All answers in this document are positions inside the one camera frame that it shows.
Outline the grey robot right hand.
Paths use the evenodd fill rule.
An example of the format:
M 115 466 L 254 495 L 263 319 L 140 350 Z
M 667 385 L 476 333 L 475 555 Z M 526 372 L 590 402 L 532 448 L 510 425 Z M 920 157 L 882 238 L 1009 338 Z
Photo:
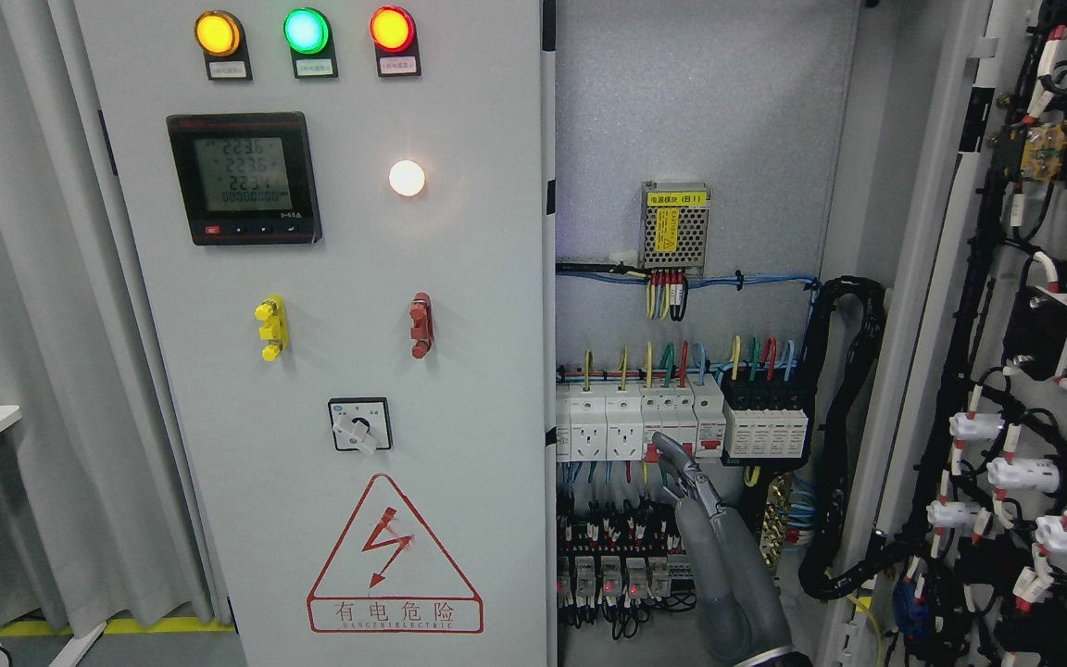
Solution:
M 671 477 L 674 517 L 691 563 L 700 637 L 727 666 L 809 664 L 792 642 L 782 600 L 744 519 L 689 452 L 664 432 L 652 438 Z

